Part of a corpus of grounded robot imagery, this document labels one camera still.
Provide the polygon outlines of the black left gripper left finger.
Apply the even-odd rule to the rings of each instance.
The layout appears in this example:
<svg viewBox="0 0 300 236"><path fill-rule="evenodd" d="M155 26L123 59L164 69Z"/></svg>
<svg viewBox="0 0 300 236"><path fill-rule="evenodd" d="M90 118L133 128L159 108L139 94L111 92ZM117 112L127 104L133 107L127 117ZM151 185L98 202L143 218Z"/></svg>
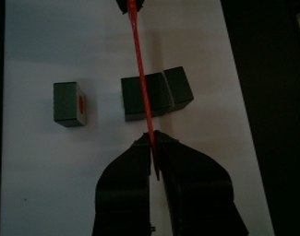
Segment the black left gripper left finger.
<svg viewBox="0 0 300 236"><path fill-rule="evenodd" d="M144 134L104 170L92 236L151 236L151 138Z"/></svg>

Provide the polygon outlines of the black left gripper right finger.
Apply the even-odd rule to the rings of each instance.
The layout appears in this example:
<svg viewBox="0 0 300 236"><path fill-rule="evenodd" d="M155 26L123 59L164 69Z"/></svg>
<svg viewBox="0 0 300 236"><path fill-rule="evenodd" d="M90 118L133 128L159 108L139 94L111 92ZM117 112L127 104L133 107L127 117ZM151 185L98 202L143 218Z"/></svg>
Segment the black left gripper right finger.
<svg viewBox="0 0 300 236"><path fill-rule="evenodd" d="M173 236L248 236L226 168L156 131Z"/></svg>

